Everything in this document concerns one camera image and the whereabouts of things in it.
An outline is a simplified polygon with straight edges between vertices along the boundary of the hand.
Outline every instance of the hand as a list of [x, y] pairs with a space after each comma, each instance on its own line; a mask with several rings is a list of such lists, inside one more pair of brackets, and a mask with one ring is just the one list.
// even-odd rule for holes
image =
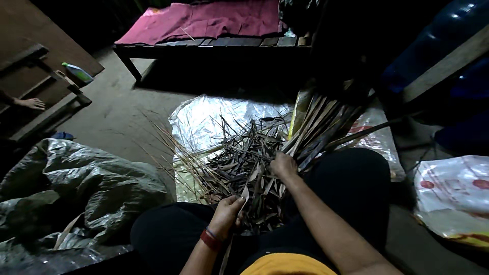
[[26, 100], [14, 99], [14, 103], [20, 106], [28, 107], [35, 110], [45, 110], [46, 105], [38, 98]]
[[217, 205], [216, 212], [209, 224], [209, 230], [220, 239], [227, 239], [231, 226], [241, 225], [243, 212], [238, 215], [238, 211], [245, 204], [245, 199], [238, 196], [231, 196], [222, 199]]
[[281, 151], [277, 152], [275, 159], [270, 163], [272, 172], [279, 177], [283, 183], [286, 179], [297, 176], [297, 164], [295, 160]]

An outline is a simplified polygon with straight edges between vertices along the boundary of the red wristband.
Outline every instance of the red wristband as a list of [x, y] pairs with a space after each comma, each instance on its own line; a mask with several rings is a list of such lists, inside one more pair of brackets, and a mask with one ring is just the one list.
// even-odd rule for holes
[[204, 229], [202, 234], [200, 234], [200, 239], [212, 250], [219, 251], [221, 249], [222, 242], [213, 238], [210, 234], [207, 233], [207, 230]]

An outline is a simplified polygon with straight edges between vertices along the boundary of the knee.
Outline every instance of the knee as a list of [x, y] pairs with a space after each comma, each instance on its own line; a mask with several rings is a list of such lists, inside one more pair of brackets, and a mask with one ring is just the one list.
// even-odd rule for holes
[[171, 204], [152, 208], [142, 213], [131, 228], [131, 244], [137, 247], [142, 240], [147, 240], [148, 236], [164, 231], [172, 224], [172, 219], [176, 218], [178, 210], [178, 206]]
[[379, 174], [390, 181], [389, 162], [381, 154], [366, 148], [350, 148], [345, 150], [345, 153], [354, 161], [355, 166], [362, 167], [363, 171]]

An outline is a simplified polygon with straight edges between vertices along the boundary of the black pants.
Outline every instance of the black pants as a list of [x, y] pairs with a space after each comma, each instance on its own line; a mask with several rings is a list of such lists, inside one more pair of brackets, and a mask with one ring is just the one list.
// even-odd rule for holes
[[[383, 251], [387, 236], [390, 172], [378, 153], [352, 148], [323, 157], [305, 177], [306, 184], [373, 247]], [[260, 236], [235, 236], [226, 274], [241, 273], [259, 257], [274, 252], [305, 254], [339, 273], [313, 239], [292, 199], [283, 227]], [[131, 243], [150, 268], [179, 274], [214, 214], [210, 206], [175, 203], [148, 210], [134, 223]], [[214, 265], [221, 266], [225, 249]]]

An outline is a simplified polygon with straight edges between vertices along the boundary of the wrist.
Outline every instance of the wrist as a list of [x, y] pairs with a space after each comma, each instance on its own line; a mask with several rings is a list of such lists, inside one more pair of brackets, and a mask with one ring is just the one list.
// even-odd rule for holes
[[207, 231], [220, 241], [224, 241], [225, 239], [227, 239], [228, 230], [213, 224], [212, 221], [207, 227]]
[[302, 178], [298, 174], [290, 174], [281, 178], [282, 182], [287, 186], [287, 188], [297, 185], [297, 183], [302, 182]]
[[12, 98], [12, 103], [15, 105], [21, 105], [22, 106], [22, 100], [15, 98], [15, 97]]

